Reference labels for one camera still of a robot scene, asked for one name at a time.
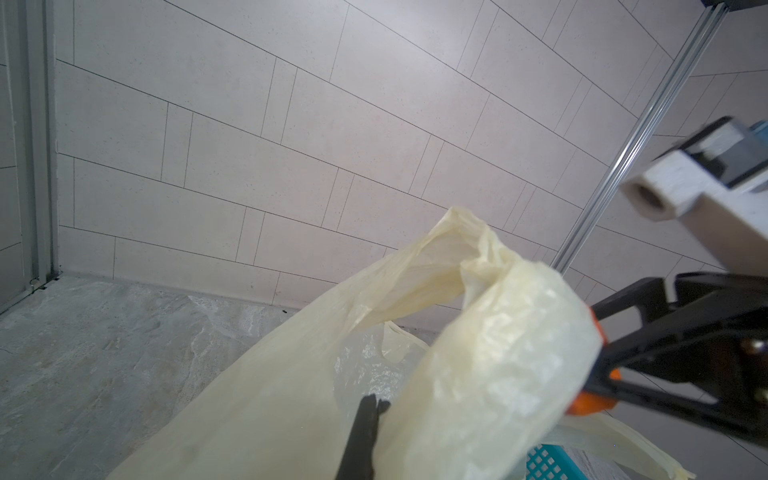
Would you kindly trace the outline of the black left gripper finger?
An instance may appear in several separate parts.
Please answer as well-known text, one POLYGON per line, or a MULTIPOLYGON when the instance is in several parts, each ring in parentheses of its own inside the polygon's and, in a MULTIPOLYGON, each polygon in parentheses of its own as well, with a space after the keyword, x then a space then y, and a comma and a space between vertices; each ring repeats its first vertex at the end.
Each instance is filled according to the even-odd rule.
POLYGON ((390 402, 375 394, 364 396, 356 412, 345 446, 336 480, 373 480, 373 450, 378 436, 380 417, 390 408, 390 402))

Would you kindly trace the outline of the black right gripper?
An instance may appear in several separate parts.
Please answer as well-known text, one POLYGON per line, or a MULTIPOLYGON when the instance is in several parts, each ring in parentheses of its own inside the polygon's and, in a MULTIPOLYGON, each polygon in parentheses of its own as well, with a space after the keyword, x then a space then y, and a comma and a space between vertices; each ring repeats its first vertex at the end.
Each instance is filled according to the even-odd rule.
POLYGON ((690 383, 712 402, 623 380, 611 388, 618 401, 766 446, 766 278, 683 273, 676 276, 674 290, 676 298, 669 300, 664 280, 649 277, 594 304, 599 320, 636 309, 641 326, 607 343, 592 371, 626 368, 670 383, 690 383))

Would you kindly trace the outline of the yellow plastic bag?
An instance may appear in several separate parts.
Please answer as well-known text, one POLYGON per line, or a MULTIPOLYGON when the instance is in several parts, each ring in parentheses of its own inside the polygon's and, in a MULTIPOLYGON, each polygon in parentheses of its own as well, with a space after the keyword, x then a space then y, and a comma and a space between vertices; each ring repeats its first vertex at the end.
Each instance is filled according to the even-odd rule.
POLYGON ((112 475, 332 479, 372 394, 390 402, 378 479, 502 479, 541 443, 688 478, 603 408, 570 413, 603 343, 559 273, 453 208, 258 341, 112 475))

